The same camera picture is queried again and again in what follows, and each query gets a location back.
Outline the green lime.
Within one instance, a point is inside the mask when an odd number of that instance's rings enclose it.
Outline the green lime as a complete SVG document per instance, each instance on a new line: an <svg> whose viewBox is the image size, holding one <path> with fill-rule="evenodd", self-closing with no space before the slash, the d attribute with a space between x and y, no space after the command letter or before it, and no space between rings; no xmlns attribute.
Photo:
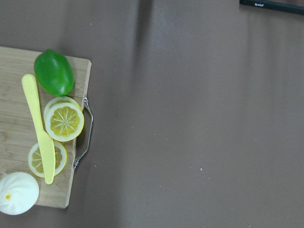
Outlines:
<svg viewBox="0 0 304 228"><path fill-rule="evenodd" d="M68 59L52 49L37 56L34 72L41 87L53 96L66 96L74 87L74 73Z"/></svg>

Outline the lemon slice lower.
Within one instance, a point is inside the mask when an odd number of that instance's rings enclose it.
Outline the lemon slice lower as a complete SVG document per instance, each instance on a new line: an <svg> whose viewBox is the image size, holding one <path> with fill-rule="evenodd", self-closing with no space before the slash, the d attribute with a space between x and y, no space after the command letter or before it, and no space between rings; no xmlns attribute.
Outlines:
<svg viewBox="0 0 304 228"><path fill-rule="evenodd" d="M67 151L63 144L54 141L55 147L55 173L58 175L67 163ZM40 178L44 178L43 164L38 143L34 144L28 154L28 166L33 174Z"/></svg>

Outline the yellow plastic knife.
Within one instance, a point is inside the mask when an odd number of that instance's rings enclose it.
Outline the yellow plastic knife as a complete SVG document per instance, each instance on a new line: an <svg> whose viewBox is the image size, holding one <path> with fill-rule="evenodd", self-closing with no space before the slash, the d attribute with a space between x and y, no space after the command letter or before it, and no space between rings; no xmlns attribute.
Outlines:
<svg viewBox="0 0 304 228"><path fill-rule="evenodd" d="M45 183L52 184L56 164L55 147L53 139L43 127L37 81L32 74L26 74L22 77L21 83L38 140Z"/></svg>

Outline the black monitor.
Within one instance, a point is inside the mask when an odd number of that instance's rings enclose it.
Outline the black monitor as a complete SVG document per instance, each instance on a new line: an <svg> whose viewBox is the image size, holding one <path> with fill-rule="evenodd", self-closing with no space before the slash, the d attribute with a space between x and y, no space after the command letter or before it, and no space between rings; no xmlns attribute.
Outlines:
<svg viewBox="0 0 304 228"><path fill-rule="evenodd" d="M257 8L304 14L303 0L239 0L239 3Z"/></svg>

